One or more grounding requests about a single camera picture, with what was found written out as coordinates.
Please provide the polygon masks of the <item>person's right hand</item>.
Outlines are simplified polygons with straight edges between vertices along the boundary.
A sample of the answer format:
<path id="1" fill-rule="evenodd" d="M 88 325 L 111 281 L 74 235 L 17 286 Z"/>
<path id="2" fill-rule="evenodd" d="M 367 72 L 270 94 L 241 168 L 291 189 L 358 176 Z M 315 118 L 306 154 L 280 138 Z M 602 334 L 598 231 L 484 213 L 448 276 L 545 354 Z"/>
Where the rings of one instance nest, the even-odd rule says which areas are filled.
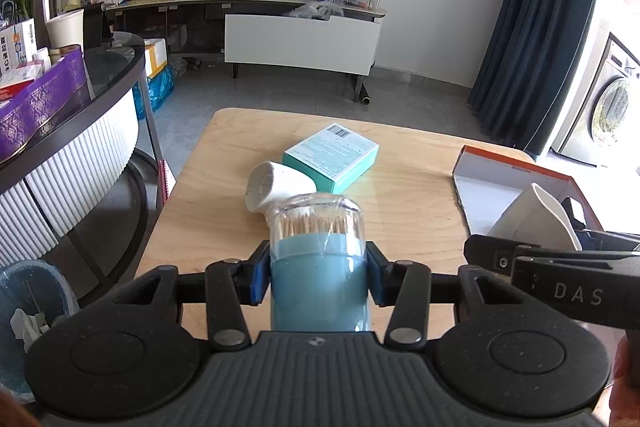
<path id="1" fill-rule="evenodd" d="M 640 423 L 639 390 L 631 386 L 631 355 L 628 339 L 623 337 L 618 344 L 610 395 L 610 420 L 608 425 L 637 427 Z"/>

